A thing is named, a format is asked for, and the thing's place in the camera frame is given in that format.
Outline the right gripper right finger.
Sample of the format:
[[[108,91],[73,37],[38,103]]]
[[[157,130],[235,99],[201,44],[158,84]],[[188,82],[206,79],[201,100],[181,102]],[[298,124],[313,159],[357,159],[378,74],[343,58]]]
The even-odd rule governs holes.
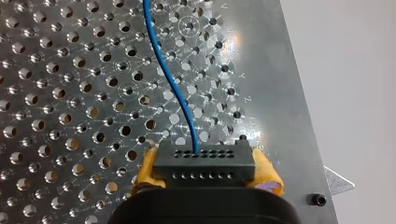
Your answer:
[[[252,157],[255,161],[255,174],[254,178],[246,183],[246,186],[281,196],[285,186],[273,164],[258,147],[252,149]]]

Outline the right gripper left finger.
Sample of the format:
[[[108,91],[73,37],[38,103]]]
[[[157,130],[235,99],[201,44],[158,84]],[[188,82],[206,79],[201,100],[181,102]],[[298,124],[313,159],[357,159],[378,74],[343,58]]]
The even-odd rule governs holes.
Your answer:
[[[149,148],[144,151],[142,165],[133,184],[132,194],[136,195],[149,189],[165,189],[166,184],[161,179],[153,177],[153,163],[155,161],[157,147],[153,141],[149,141]]]

